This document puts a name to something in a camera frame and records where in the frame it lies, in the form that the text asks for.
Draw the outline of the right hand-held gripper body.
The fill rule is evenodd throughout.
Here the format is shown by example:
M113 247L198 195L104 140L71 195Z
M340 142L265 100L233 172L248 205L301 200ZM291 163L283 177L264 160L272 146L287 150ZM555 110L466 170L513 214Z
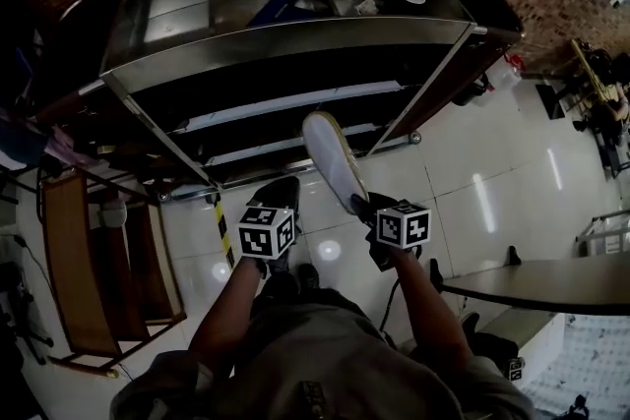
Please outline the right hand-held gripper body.
M415 204L398 204L377 210L375 223L366 236L370 244L369 255L379 271L393 268L392 249L414 252L418 258L422 246L430 239L431 210Z

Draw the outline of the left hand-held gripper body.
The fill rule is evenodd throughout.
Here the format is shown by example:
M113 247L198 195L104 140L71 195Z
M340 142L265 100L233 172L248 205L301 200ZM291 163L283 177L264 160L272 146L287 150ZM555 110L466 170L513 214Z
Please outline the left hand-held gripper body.
M293 209L247 207L238 221L241 255L262 262L271 275L289 273L296 236Z

